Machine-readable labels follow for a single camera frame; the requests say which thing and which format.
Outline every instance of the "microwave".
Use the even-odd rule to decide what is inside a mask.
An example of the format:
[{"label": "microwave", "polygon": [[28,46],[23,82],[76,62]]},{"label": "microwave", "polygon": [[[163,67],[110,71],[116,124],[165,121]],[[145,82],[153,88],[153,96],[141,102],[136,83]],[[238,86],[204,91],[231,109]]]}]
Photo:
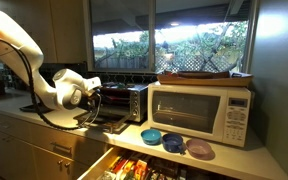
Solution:
[{"label": "microwave", "polygon": [[244,147],[251,92],[245,87],[148,85],[148,124],[190,137]]}]

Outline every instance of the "kitchen counter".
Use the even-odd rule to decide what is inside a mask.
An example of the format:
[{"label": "kitchen counter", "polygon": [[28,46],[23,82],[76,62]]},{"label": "kitchen counter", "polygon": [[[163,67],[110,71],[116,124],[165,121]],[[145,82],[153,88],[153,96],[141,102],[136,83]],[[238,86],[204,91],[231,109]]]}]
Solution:
[{"label": "kitchen counter", "polygon": [[[0,96],[0,114],[48,126],[37,114],[19,110],[20,107],[31,104],[28,92],[6,90],[6,94]],[[83,109],[76,108],[70,111],[51,111],[46,113],[45,116],[55,124],[70,127],[77,123],[73,117],[83,112],[85,112]],[[166,152],[161,144],[156,146],[144,144],[140,133],[148,128],[147,121],[145,121],[142,124],[129,124],[120,134],[110,134],[98,127],[67,132],[239,179],[288,179],[287,174],[281,169],[265,146],[260,143],[251,129],[247,132],[247,142],[244,148],[208,141],[215,153],[215,158],[212,160],[198,160],[191,157],[187,151],[185,155],[180,155]],[[183,138],[185,142],[189,139],[188,137]]]}]

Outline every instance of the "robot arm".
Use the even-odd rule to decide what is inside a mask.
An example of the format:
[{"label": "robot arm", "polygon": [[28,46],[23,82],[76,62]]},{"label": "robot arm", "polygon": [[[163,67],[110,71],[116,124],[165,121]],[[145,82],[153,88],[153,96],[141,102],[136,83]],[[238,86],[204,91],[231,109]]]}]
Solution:
[{"label": "robot arm", "polygon": [[29,85],[25,65],[17,51],[30,64],[35,93],[50,109],[73,109],[83,95],[91,96],[101,86],[98,77],[84,79],[74,71],[63,69],[54,75],[56,87],[51,87],[38,71],[44,58],[41,49],[13,19],[0,11],[0,60]]}]

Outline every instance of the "teal bowl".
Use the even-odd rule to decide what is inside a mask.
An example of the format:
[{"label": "teal bowl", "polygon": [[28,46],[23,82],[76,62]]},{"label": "teal bowl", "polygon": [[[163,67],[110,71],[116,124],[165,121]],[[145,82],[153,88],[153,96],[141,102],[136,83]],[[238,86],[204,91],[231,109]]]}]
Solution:
[{"label": "teal bowl", "polygon": [[142,131],[141,137],[147,145],[158,145],[161,143],[161,132],[156,129],[146,129]]}]

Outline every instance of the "pink bowl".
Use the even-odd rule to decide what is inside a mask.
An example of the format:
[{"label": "pink bowl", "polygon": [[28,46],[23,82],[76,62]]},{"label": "pink bowl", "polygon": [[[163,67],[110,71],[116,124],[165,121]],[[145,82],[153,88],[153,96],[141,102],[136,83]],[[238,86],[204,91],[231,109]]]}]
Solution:
[{"label": "pink bowl", "polygon": [[201,158],[212,153],[212,147],[202,139],[186,141],[186,147],[191,156]]}]

